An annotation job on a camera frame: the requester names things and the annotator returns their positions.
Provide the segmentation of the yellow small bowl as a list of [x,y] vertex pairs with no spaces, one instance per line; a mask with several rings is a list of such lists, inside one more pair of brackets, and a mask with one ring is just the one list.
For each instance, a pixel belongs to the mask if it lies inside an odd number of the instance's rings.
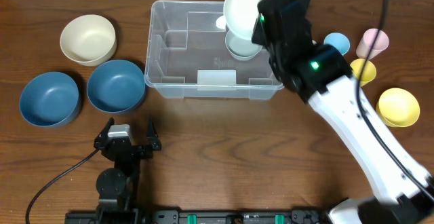
[[376,112],[387,126],[403,128],[418,121],[420,105],[407,90],[390,88],[380,95]]

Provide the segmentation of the yellow cup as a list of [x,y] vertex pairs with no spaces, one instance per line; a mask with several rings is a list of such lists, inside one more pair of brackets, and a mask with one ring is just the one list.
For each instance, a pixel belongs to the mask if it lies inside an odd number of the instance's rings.
[[350,64],[350,67],[353,70],[353,74],[360,81],[360,86],[370,83],[377,75],[376,67],[370,60],[358,58]]

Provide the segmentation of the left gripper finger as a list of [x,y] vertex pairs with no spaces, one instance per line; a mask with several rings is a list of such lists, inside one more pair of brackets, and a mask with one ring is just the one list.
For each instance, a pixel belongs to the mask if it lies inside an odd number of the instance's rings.
[[99,135],[94,140],[94,148],[95,149],[103,149],[106,147],[106,144],[109,142],[109,130],[110,127],[113,126],[115,123],[115,120],[110,117],[105,127],[102,129],[102,131],[99,133]]
[[151,146],[153,151],[161,150],[161,141],[159,140],[157,131],[155,129],[152,118],[150,117],[148,120],[148,126],[146,131],[146,139],[148,144]]

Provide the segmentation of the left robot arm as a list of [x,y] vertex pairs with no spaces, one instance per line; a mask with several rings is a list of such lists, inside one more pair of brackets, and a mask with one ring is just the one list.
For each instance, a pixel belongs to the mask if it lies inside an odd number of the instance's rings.
[[94,148],[114,163],[97,178],[98,206],[114,211],[131,209],[136,201],[140,161],[151,159],[155,151],[161,150],[153,121],[148,120],[145,144],[134,145],[130,125],[116,125],[115,120],[110,118],[95,138]]

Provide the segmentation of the pink cup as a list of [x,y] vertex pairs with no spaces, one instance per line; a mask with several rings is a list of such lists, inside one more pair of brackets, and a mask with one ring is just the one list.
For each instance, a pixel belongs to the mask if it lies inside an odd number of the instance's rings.
[[389,37],[384,31],[368,29],[357,46],[356,55],[371,60],[386,50],[389,43]]

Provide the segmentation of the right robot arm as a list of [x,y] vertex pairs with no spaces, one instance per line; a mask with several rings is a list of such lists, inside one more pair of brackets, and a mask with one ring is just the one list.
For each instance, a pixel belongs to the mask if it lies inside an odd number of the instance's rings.
[[371,198],[347,199],[330,223],[419,223],[433,213],[433,177],[398,143],[333,46],[313,43],[310,0],[261,0],[252,41],[274,76],[324,118],[361,166]]

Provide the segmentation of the light blue small bowl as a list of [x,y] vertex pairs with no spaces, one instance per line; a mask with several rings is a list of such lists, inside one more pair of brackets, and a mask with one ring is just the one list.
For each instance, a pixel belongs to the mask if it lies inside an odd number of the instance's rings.
[[231,56],[241,61],[253,59],[262,49],[261,45],[252,43],[250,40],[241,39],[231,31],[226,33],[225,44]]

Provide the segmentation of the cream small bowl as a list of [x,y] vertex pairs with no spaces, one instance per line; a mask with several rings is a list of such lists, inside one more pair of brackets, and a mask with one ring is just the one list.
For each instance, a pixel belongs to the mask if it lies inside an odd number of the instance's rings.
[[223,13],[229,30],[238,38],[252,38],[258,13],[258,3],[262,0],[225,0]]

